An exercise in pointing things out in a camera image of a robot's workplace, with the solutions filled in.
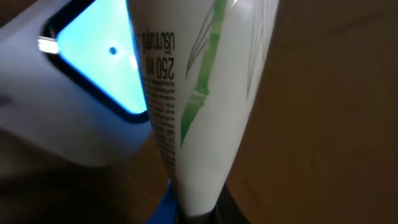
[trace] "screen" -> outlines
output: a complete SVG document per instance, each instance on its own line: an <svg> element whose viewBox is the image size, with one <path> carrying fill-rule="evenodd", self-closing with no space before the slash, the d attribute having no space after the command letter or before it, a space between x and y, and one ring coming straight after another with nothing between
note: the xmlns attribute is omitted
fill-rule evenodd
<svg viewBox="0 0 398 224"><path fill-rule="evenodd" d="M96 0L57 36L60 56L131 114L147 110L126 0Z"/></svg>

